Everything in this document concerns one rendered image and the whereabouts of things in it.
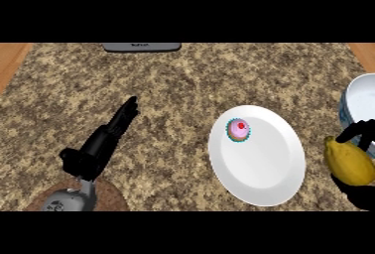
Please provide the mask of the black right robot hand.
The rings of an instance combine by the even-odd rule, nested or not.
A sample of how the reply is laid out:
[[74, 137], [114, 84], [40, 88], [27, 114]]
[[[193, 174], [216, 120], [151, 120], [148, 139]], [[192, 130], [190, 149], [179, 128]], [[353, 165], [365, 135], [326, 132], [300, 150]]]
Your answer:
[[[375, 142], [375, 119], [368, 121], [360, 120], [351, 123], [337, 136], [335, 141], [344, 143], [351, 140], [354, 136], [360, 136], [357, 147], [368, 151], [371, 143]], [[375, 187], [371, 186], [350, 186], [337, 177], [331, 177], [340, 191], [347, 195], [351, 204], [365, 210], [375, 212]]]

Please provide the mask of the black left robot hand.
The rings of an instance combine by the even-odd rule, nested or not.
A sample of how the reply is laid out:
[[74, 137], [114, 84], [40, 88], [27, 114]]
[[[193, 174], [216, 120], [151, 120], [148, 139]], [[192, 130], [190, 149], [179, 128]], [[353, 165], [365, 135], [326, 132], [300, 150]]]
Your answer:
[[66, 148], [60, 152], [63, 171], [74, 177], [86, 181], [97, 178], [137, 113], [136, 97], [131, 96], [118, 108], [109, 122], [93, 131], [81, 148], [78, 150]]

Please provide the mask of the yellow lemon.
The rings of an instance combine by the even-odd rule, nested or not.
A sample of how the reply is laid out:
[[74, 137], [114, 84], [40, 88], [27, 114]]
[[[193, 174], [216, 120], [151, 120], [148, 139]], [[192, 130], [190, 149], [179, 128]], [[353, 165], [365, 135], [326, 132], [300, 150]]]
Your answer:
[[368, 186], [375, 181], [375, 164], [350, 142], [338, 143], [332, 136], [325, 138], [323, 158], [334, 176], [350, 186]]

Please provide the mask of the white plate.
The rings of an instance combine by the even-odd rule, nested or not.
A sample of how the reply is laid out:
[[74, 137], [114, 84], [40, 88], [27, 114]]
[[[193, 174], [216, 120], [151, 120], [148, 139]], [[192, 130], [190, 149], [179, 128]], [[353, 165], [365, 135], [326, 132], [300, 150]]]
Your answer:
[[[245, 142], [233, 142], [227, 122], [244, 119], [252, 129]], [[269, 109], [242, 105], [218, 117], [210, 133], [208, 154], [216, 176], [230, 194], [257, 206], [275, 206], [295, 195], [304, 179], [304, 151], [297, 134]]]

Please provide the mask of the white bowl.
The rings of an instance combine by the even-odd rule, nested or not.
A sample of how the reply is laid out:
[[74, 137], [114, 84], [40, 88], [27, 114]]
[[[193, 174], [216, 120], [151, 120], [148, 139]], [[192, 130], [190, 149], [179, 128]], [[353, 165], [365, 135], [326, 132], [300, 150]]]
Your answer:
[[360, 120], [375, 120], [375, 73], [359, 75], [342, 90], [338, 119], [342, 129]]

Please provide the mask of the brown round mat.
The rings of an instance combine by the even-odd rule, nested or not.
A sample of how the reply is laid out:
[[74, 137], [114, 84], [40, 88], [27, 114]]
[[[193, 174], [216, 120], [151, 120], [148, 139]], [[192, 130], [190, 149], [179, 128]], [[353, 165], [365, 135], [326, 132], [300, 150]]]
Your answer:
[[[62, 189], [81, 188], [80, 180], [75, 178], [66, 179], [55, 184], [47, 190], [44, 190], [29, 205], [24, 208], [25, 211], [43, 211], [41, 207], [49, 195]], [[94, 180], [94, 193], [96, 193], [96, 205], [93, 211], [128, 211], [128, 206], [123, 194], [114, 184], [103, 179]]]

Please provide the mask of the pink frosted cupcake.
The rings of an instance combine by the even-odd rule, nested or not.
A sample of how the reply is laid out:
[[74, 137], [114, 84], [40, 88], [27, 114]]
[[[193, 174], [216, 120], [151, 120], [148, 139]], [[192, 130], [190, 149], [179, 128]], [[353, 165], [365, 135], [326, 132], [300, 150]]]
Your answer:
[[233, 142], [245, 142], [252, 134], [248, 122], [241, 118], [233, 118], [227, 122], [226, 133]]

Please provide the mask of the grey appliance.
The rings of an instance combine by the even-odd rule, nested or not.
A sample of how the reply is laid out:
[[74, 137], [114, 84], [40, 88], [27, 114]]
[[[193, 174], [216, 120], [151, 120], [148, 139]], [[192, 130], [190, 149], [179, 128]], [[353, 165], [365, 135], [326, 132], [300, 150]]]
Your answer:
[[111, 53], [159, 53], [174, 52], [182, 48], [180, 43], [103, 43], [103, 49]]

